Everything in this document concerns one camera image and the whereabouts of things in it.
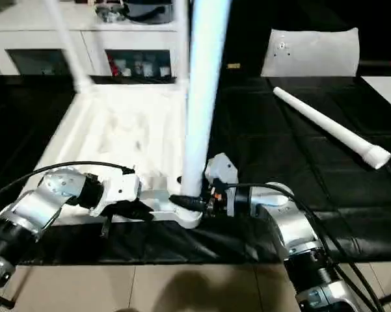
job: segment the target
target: black table surface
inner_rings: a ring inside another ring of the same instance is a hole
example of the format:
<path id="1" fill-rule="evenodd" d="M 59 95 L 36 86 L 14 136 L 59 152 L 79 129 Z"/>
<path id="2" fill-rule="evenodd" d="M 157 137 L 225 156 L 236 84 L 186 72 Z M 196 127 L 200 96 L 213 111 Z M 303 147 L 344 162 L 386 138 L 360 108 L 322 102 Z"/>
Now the black table surface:
<path id="1" fill-rule="evenodd" d="M 209 156 L 225 152 L 238 167 L 241 182 L 289 186 L 355 261 L 391 261 L 391 160 L 380 170 L 369 168 L 277 99 L 274 86 L 391 152 L 391 105 L 361 78 L 257 78 L 221 81 Z M 70 79 L 0 78 L 0 187 L 34 168 L 73 96 Z M 0 198 L 0 210 L 22 186 Z M 196 229 L 175 222 L 113 224 L 108 239 L 100 238 L 100 231 L 99 224 L 52 227 L 23 263 L 277 261 L 261 220 L 205 219 Z"/>

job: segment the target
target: white pipe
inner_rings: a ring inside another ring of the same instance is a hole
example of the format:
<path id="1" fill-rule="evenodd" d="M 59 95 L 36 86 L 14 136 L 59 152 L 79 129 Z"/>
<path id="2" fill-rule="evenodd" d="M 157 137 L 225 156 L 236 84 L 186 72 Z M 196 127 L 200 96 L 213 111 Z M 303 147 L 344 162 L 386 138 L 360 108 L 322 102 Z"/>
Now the white pipe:
<path id="1" fill-rule="evenodd" d="M 176 24 L 177 44 L 178 44 L 178 70 L 176 75 L 176 84 L 187 88 L 188 82 L 188 57 L 189 57 L 189 42 L 188 42 L 188 5 L 186 0 L 174 0 L 174 22 Z"/>
<path id="2" fill-rule="evenodd" d="M 231 0 L 194 2 L 182 193 L 198 196 L 206 165 L 209 132 Z"/>
<path id="3" fill-rule="evenodd" d="M 294 109 L 299 111 L 302 115 L 313 121 L 315 124 L 326 130 L 332 136 L 343 142 L 346 146 L 358 153 L 363 160 L 375 169 L 379 169 L 386 164 L 391 158 L 391 154 L 378 145 L 364 140 L 354 132 L 336 123 L 331 118 L 313 109 L 311 106 L 305 104 L 300 99 L 287 93 L 283 89 L 276 87 L 273 93 Z"/>
<path id="4" fill-rule="evenodd" d="M 59 38 L 64 46 L 64 55 L 71 69 L 71 74 L 74 77 L 74 88 L 76 92 L 86 92 L 93 85 L 91 78 L 85 73 L 77 53 L 75 52 L 74 42 L 70 36 L 70 32 L 66 27 L 62 16 L 61 8 L 58 0 L 45 0 L 49 17 L 53 20 Z"/>

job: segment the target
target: white plastic fitting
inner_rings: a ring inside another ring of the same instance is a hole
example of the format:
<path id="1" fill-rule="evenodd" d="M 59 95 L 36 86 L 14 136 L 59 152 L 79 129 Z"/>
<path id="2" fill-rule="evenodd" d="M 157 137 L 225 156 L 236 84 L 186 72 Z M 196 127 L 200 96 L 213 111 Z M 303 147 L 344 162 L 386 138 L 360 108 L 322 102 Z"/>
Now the white plastic fitting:
<path id="1" fill-rule="evenodd" d="M 287 93 L 285 90 L 276 87 L 273 89 L 273 93 L 309 120 L 313 121 L 315 124 L 326 130 L 326 132 L 330 133 L 332 136 L 336 137 L 346 146 L 358 153 L 363 158 L 363 161 L 373 168 L 379 169 L 391 158 L 391 154 L 384 148 L 378 145 L 373 145 L 372 143 L 364 140 L 354 132 L 320 113 L 318 110 L 305 104 L 300 99 Z"/>

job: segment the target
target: glass cabinet door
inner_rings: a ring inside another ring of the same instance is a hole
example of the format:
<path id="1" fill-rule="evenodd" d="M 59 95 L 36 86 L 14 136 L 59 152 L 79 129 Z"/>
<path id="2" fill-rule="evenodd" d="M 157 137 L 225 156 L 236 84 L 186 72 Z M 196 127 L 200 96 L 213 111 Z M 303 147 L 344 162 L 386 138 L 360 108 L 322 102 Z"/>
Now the glass cabinet door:
<path id="1" fill-rule="evenodd" d="M 69 75 L 60 49 L 7 49 L 20 75 Z"/>
<path id="2" fill-rule="evenodd" d="M 169 50 L 105 50 L 113 76 L 170 78 Z"/>

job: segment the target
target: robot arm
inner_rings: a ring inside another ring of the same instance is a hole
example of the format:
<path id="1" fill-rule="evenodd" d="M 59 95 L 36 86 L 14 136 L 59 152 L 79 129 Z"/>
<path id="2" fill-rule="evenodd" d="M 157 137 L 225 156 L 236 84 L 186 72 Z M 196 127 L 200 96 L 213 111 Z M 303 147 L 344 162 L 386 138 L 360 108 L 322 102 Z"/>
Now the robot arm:
<path id="1" fill-rule="evenodd" d="M 225 154 L 210 159 L 206 178 L 211 193 L 203 198 L 170 197 L 177 205 L 207 215 L 251 217 L 265 220 L 276 252 L 283 262 L 296 290 L 296 300 L 302 312 L 361 312 L 351 289 L 341 280 L 330 262 L 323 245 L 305 214 L 281 192 L 293 192 L 280 183 L 269 187 L 228 188 L 237 183 L 237 170 Z"/>
<path id="2" fill-rule="evenodd" d="M 225 154 L 208 163 L 208 196 L 191 198 L 172 195 L 170 201 L 206 216 L 225 214 L 265 220 L 280 260 L 297 292 L 301 311 L 362 311 L 347 284 L 341 280 L 309 223 L 295 202 L 292 191 L 280 183 L 268 187 L 228 188 L 237 183 L 237 170 Z M 122 215 L 152 220 L 151 208 L 138 200 L 139 178 L 122 175 L 99 182 L 92 174 L 68 168 L 47 172 L 37 189 L 19 197 L 0 213 L 0 286 L 11 277 L 23 254 L 44 234 L 59 216 L 64 204 L 90 209 L 90 215 Z M 272 186 L 286 192 L 272 189 Z M 0 297 L 0 305 L 14 303 Z"/>
<path id="3" fill-rule="evenodd" d="M 137 196 L 140 181 L 135 174 L 118 175 L 99 182 L 92 174 L 71 168 L 47 172 L 34 190 L 22 194 L 0 212 L 0 287 L 15 271 L 25 252 L 36 243 L 61 213 L 62 206 L 80 205 L 90 215 L 121 215 L 151 220 L 151 208 Z M 0 305 L 12 303 L 0 297 Z"/>

